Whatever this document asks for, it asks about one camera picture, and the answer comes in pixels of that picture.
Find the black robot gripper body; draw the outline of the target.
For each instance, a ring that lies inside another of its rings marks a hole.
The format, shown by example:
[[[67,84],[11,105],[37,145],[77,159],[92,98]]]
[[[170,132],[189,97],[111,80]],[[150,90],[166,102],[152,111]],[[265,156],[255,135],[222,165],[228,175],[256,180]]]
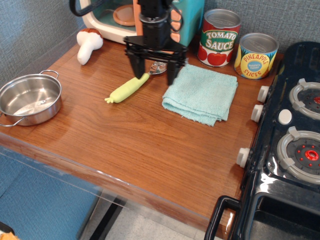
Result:
[[[139,15],[142,22],[142,35],[126,36],[126,55],[136,55],[144,60],[160,62],[179,61],[186,63],[187,47],[171,38],[171,20],[168,12],[158,17]]]

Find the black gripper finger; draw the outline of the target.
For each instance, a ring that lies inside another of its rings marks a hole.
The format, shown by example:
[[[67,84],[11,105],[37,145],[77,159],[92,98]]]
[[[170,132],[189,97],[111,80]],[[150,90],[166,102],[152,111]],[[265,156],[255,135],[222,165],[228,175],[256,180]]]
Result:
[[[170,60],[167,63],[167,84],[172,85],[181,68],[179,61]]]
[[[135,77],[140,79],[145,73],[145,59],[138,55],[129,55],[128,57]]]

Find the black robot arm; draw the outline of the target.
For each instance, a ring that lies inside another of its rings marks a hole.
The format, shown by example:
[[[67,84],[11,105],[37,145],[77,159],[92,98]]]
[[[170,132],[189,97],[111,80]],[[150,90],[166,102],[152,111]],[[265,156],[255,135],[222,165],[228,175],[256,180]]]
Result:
[[[171,38],[172,9],[177,8],[171,0],[139,0],[142,35],[126,36],[126,55],[134,76],[138,79],[145,73],[145,60],[167,64],[167,84],[173,84],[180,68],[187,60],[188,48]]]

